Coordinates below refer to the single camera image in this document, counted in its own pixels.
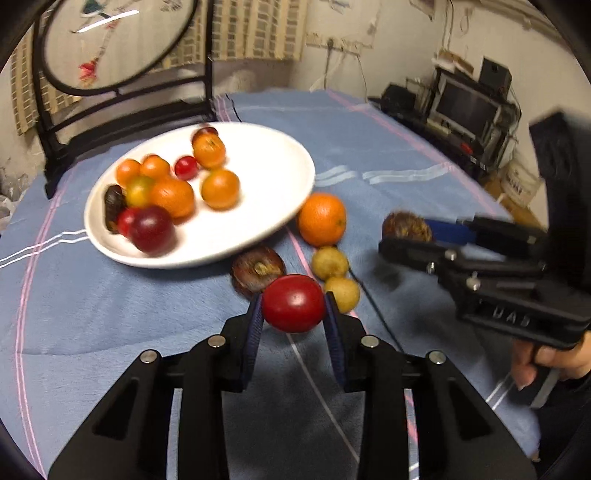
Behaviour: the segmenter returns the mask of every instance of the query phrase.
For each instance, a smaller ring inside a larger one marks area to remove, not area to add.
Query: red tomato
[[[179,158],[174,164],[174,174],[180,180],[193,180],[197,176],[198,171],[199,164],[195,160],[195,157],[191,157],[190,155]]]
[[[262,314],[282,332],[307,332],[326,315],[324,293],[318,282],[305,275],[280,277],[263,292]]]
[[[135,214],[129,239],[148,255],[157,255],[174,246],[173,219],[161,206],[151,205]]]
[[[135,214],[139,212],[137,207],[129,207],[123,210],[117,217],[117,230],[125,238],[129,238],[129,229],[134,222]]]

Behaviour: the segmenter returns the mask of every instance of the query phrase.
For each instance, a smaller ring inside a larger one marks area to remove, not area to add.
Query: bamboo blind
[[[306,9],[307,0],[216,0],[214,60],[299,60]],[[44,14],[42,24],[50,12],[51,9]],[[204,63],[206,12],[207,2],[200,1],[184,37],[153,72]],[[11,57],[12,110],[19,135],[31,129],[37,119],[31,70],[32,43],[31,29]],[[80,99],[58,91],[43,75],[41,91],[50,113],[57,113]]]

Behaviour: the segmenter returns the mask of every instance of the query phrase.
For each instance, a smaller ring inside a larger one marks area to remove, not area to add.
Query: white stripe
[[[357,176],[356,171],[348,171],[348,172],[342,173],[341,175],[337,175],[336,177],[333,177],[331,179],[316,180],[315,185],[317,187],[330,187],[331,185],[336,185],[337,183],[341,183],[342,181],[354,179],[356,176]]]
[[[492,411],[495,411],[496,408],[501,405],[501,402],[505,399],[505,397],[507,396],[507,394],[511,391],[511,389],[513,388],[513,385],[515,385],[513,382],[511,382],[511,385],[509,385],[509,388],[507,388],[507,391],[505,393],[503,393],[501,395],[501,397],[499,398],[499,400],[497,400],[497,402],[492,406]]]
[[[62,232],[62,233],[60,233],[58,235],[52,236],[49,240],[45,240],[44,242],[42,242],[40,244],[32,245],[30,247],[25,247],[22,250],[19,250],[18,252],[13,253],[12,255],[8,255],[7,257],[1,259],[0,260],[0,263],[1,262],[4,262],[5,260],[8,260],[9,258],[12,258],[12,257],[14,257],[16,255],[22,254],[23,252],[26,252],[27,250],[31,250],[31,249],[37,248],[37,247],[42,247],[43,245],[48,244],[49,242],[52,242],[56,238],[59,238],[61,236],[64,236],[64,235],[80,235],[81,233],[86,233],[86,230],[82,229],[82,230],[77,230],[76,232]]]
[[[446,162],[445,165],[434,165],[429,168],[422,168],[421,170],[374,170],[374,171],[367,171],[365,172],[362,177],[364,180],[370,179],[372,177],[381,177],[384,175],[395,175],[401,177],[408,177],[410,175],[416,174],[428,174],[432,171],[439,171],[442,167],[449,168],[451,164]]]
[[[139,13],[139,10],[129,10],[128,12],[123,12],[122,14],[119,14],[119,15],[114,15],[109,18],[104,18],[103,20],[99,20],[98,22],[90,24],[87,27],[81,28],[76,33],[88,32],[89,30],[92,30],[93,28],[100,27],[101,25],[105,25],[110,22],[114,22],[115,20],[118,20],[120,18],[130,17],[131,15],[136,15],[138,13]]]
[[[306,364],[304,363],[304,360],[302,359],[302,357],[300,355],[300,351],[297,349],[297,346],[296,346],[295,342],[293,341],[293,338],[291,337],[291,334],[286,333],[286,335],[287,335],[287,338],[289,339],[289,341],[291,343],[291,348],[293,349],[293,351],[295,353],[295,357],[297,358],[298,362],[300,363],[301,369],[304,371],[304,375],[308,379],[308,382],[310,382],[310,386],[312,387],[312,390],[314,390],[314,393],[316,394],[316,397],[318,397],[318,400],[320,401],[320,404],[324,408],[324,411],[326,412],[326,414],[329,416],[330,421],[335,426],[336,431],[339,433],[339,435],[341,436],[341,438],[345,442],[345,445],[347,446],[347,448],[351,452],[351,455],[353,455],[353,458],[355,459],[355,461],[357,463],[359,463],[359,455],[357,455],[357,452],[355,452],[355,449],[353,448],[353,445],[351,445],[351,442],[349,441],[349,439],[347,438],[347,436],[343,432],[343,429],[340,427],[339,422],[336,421],[335,416],[330,411],[329,406],[326,404],[324,398],[322,397],[322,394],[320,393],[320,390],[318,390],[318,387],[314,383],[314,379],[312,379],[312,375],[310,375],[310,372],[308,371],[308,368],[306,367]]]
[[[75,240],[65,240],[65,239],[60,239],[55,243],[52,243],[51,245],[47,245],[45,248],[41,248],[41,250],[37,251],[37,252],[33,252],[31,254],[27,254],[27,255],[23,255],[21,257],[15,258],[14,260],[10,260],[10,262],[5,263],[4,265],[0,265],[0,268],[4,268],[9,266],[10,264],[13,264],[15,262],[18,262],[20,260],[24,260],[25,258],[29,258],[29,257],[33,257],[34,255],[39,255],[42,254],[45,250],[49,250],[50,248],[59,245],[59,244],[76,244],[78,242],[82,242],[82,240],[88,240],[87,236],[83,236],[80,238],[76,238]]]
[[[413,173],[411,175],[381,175],[369,179],[369,184],[374,185],[376,183],[385,182],[408,182],[408,181],[429,181],[446,175],[450,169],[448,167],[439,167],[438,170],[422,171]]]
[[[496,388],[495,388],[495,389],[492,391],[492,393],[491,393],[491,394],[488,396],[488,398],[486,399],[486,403],[488,403],[488,402],[490,402],[490,401],[492,400],[492,397],[494,397],[494,396],[496,395],[496,393],[499,391],[499,389],[500,389],[500,388],[501,388],[503,385],[505,385],[505,382],[507,381],[507,379],[508,379],[510,376],[511,376],[511,372],[509,372],[509,373],[507,374],[507,376],[506,376],[506,377],[505,377],[503,380],[501,380],[501,381],[500,381],[500,382],[497,384]]]
[[[351,112],[359,112],[360,110],[365,110],[367,108],[374,108],[374,106],[371,105],[370,103],[359,103],[357,105],[352,105],[350,107],[347,107],[347,110],[349,110]]]
[[[319,173],[316,176],[316,180],[326,180],[333,177],[337,173],[343,173],[346,171],[349,171],[349,167],[347,167],[346,165],[339,165],[338,167],[333,167],[330,170],[326,170],[325,172]]]

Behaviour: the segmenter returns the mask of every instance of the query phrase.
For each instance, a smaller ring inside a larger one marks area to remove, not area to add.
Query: electrical outlet
[[[331,35],[321,35],[315,32],[306,34],[306,45],[312,47],[328,48],[329,40],[332,38],[333,50],[345,51],[353,55],[361,55],[364,44],[355,40],[347,40],[345,38],[337,38]]]

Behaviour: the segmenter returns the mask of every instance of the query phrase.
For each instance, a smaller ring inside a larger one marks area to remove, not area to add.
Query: white plate
[[[225,168],[240,178],[239,204],[215,212],[203,202],[200,172],[190,183],[197,199],[197,213],[176,226],[177,245],[160,257],[149,257],[122,235],[105,227],[105,190],[115,181],[117,165],[126,158],[141,161],[154,153],[171,165],[192,155],[191,136],[197,127],[185,127],[154,137],[114,162],[90,191],[84,226],[92,244],[107,257],[134,267],[178,268],[212,262],[248,247],[285,225],[300,209],[314,186],[314,163],[296,140],[260,125],[214,123],[226,145]]]

